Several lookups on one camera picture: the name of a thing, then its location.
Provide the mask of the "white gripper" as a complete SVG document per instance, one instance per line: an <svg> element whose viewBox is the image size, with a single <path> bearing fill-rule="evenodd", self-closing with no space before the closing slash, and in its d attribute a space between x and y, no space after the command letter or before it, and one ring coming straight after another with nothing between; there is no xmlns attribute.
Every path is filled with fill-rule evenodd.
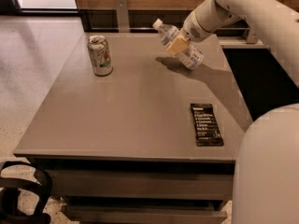
<svg viewBox="0 0 299 224"><path fill-rule="evenodd" d="M212 28L211 16L206 12L193 11L184 21L181 32L184 35L165 38L166 51L176 56L190 45L189 39L194 42L202 42L214 33Z"/></svg>

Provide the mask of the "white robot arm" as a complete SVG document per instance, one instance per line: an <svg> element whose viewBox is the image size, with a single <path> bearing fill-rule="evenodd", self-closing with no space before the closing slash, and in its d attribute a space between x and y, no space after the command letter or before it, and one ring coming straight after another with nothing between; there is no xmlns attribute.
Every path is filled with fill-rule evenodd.
<svg viewBox="0 0 299 224"><path fill-rule="evenodd" d="M231 224L299 224L299 13L277 0L205 0L182 32L202 41L239 19L269 53L230 61L253 119L235 161Z"/></svg>

